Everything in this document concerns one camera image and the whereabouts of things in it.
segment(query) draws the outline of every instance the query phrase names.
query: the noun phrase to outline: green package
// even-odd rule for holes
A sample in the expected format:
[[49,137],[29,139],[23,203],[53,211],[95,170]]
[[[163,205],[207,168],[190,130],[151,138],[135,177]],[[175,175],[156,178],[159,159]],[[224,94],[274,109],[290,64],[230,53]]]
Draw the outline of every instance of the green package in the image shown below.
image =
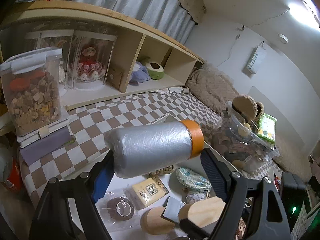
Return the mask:
[[274,144],[276,139],[276,121],[277,121],[276,118],[274,118],[269,114],[264,113],[263,116],[258,121],[259,131],[257,135],[261,139],[271,144]]

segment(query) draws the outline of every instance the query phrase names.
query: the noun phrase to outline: gray curtain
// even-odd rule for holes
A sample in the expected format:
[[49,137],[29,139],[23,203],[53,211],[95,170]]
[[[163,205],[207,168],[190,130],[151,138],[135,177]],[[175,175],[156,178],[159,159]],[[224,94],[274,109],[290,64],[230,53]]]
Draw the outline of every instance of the gray curtain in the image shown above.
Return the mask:
[[136,18],[184,44],[195,21],[178,0],[76,0]]

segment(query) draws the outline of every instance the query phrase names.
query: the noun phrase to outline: electrical cord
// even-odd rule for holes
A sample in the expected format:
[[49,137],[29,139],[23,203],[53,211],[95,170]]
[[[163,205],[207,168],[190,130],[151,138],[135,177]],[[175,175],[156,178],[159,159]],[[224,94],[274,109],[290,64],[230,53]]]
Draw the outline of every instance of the electrical cord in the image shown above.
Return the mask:
[[[288,12],[289,10],[290,10],[290,9],[286,10],[284,13],[279,14],[279,15],[277,15],[277,16],[270,17],[270,18],[266,19],[264,22],[259,23],[259,24],[254,24],[254,25],[251,25],[251,26],[245,26],[245,25],[243,25],[243,27],[242,27],[242,29],[241,29],[240,31],[243,32],[243,31],[244,31],[244,27],[251,28],[251,27],[253,27],[253,26],[261,25],[261,24],[265,23],[266,21],[268,21],[268,20],[270,20],[270,19],[274,19],[274,18],[277,18],[277,17],[279,17],[279,16],[281,16],[281,15],[284,15],[284,14],[285,14],[286,12]],[[240,34],[236,36],[236,39],[235,39],[235,41],[233,42],[233,44],[232,44],[232,46],[231,46],[231,49],[230,49],[230,51],[229,51],[229,57],[228,57],[225,61],[223,61],[222,63],[220,63],[217,67],[219,67],[220,65],[222,65],[222,64],[225,63],[228,59],[231,58],[232,49],[233,49],[234,45],[236,44],[237,40],[239,40],[239,39],[240,39]]]

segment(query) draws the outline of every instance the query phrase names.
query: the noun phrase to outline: fluorescent light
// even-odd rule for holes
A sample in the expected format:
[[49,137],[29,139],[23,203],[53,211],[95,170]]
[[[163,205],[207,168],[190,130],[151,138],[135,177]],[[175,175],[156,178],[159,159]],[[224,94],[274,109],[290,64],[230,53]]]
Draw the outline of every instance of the fluorescent light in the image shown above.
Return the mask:
[[298,22],[305,24],[315,30],[320,31],[317,21],[314,19],[313,14],[306,8],[297,4],[289,4],[290,14]]

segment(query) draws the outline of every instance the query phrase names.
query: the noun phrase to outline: smoke detector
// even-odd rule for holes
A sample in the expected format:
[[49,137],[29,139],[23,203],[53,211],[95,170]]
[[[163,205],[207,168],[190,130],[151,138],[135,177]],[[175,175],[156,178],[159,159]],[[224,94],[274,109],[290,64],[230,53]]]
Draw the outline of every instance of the smoke detector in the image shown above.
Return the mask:
[[288,38],[286,36],[284,36],[283,34],[279,33],[278,38],[283,44],[287,44],[289,42]]

